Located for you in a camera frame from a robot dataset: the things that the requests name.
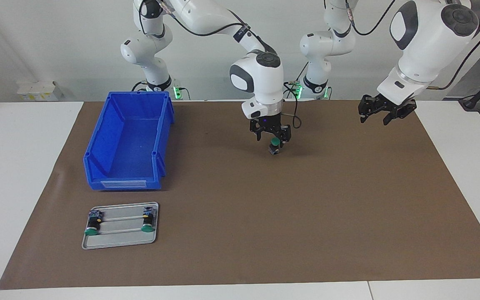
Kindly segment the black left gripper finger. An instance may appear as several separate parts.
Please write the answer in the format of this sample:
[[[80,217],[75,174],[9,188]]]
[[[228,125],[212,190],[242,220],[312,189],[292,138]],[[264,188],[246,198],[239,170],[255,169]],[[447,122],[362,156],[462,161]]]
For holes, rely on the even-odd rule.
[[[364,123],[371,115],[384,110],[384,100],[379,97],[363,95],[358,105],[360,123]]]
[[[392,102],[388,101],[385,103],[385,110],[388,111],[388,114],[383,118],[383,124],[386,126],[392,120],[397,118],[405,118],[411,114],[417,108],[415,100],[406,101],[405,104],[396,106]]]

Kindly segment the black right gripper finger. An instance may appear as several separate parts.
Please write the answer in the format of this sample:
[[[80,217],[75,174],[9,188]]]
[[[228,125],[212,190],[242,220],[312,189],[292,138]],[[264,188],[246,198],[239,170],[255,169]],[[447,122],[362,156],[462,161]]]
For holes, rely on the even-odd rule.
[[[257,137],[257,141],[261,141],[262,133],[265,131],[265,126],[259,120],[250,120],[250,131]]]
[[[275,133],[275,145],[279,148],[282,148],[285,143],[289,142],[292,136],[291,126],[290,125],[281,125],[280,128]]]

